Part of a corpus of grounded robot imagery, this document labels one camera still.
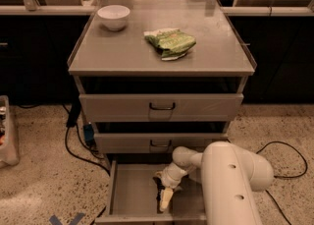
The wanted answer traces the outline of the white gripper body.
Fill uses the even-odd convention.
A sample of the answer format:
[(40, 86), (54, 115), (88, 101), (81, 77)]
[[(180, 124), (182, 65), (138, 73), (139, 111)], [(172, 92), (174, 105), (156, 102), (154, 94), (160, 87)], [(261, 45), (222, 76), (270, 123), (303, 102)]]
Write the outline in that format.
[(175, 189), (184, 176), (188, 174), (189, 165), (170, 163), (160, 174), (160, 180), (165, 188)]

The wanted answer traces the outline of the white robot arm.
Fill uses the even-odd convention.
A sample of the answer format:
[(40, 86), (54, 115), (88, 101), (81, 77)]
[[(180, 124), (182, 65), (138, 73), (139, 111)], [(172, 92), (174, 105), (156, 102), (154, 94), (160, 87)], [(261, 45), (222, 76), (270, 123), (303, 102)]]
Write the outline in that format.
[(215, 141), (202, 152), (174, 149), (172, 162), (156, 173), (163, 186), (160, 211), (168, 208), (175, 188), (195, 169), (201, 173), (207, 225), (262, 225), (253, 194), (272, 185), (273, 167), (263, 156), (226, 141)]

